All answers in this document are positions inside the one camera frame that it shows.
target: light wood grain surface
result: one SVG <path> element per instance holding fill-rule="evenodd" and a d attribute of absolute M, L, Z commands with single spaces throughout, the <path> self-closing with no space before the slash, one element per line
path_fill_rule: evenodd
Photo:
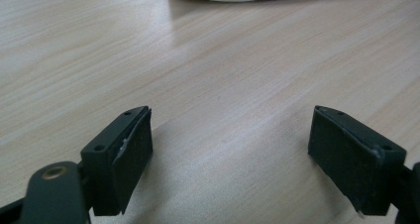
<path fill-rule="evenodd" d="M 420 161 L 420 0 L 0 0 L 0 206 L 149 105 L 154 156 L 93 223 L 393 223 L 307 155 L 317 104 Z"/>

